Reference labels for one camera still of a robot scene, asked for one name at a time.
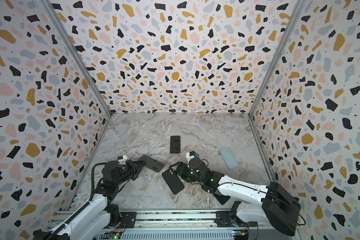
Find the black phone case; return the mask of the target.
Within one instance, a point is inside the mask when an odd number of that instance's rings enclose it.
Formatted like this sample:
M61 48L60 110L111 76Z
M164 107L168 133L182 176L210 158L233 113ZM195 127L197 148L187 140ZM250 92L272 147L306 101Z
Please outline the black phone case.
M164 168L164 164L147 156L147 155L143 155L141 156L138 161L143 162L144 166L156 173L159 173L163 168Z

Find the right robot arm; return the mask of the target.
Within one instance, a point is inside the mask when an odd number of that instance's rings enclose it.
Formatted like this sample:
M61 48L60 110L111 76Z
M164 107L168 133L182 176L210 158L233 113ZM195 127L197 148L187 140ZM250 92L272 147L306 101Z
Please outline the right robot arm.
M175 195L184 189L183 183L187 182L214 195L222 205L230 198L236 198L228 213L229 221L217 220L218 225L241 227L250 222L264 223L293 237L302 218L300 203L280 184L254 185L235 180L210 170L197 156L190 156L187 163L171 165L162 176Z

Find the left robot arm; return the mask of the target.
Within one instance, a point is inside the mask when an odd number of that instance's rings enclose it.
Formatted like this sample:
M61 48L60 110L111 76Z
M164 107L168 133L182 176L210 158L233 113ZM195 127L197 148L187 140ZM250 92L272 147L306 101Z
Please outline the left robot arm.
M144 160L119 160L95 164L91 169L89 199L67 219L52 230L35 231L35 240L90 240L103 228L119 228L125 223L119 206L113 200L121 191L120 185L138 178Z

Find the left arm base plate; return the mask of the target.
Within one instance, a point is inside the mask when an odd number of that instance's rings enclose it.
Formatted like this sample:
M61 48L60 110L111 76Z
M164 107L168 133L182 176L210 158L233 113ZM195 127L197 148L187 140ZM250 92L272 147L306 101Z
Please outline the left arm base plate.
M111 230L133 229L137 218L137 212L111 213L110 223L107 227Z

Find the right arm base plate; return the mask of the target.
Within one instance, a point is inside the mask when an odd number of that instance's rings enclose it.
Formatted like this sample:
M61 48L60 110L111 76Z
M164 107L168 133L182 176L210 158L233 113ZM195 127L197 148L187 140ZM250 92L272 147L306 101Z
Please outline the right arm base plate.
M234 217L229 211L217 211L215 223L218 228L248 228L257 227L257 222L243 222L238 217Z

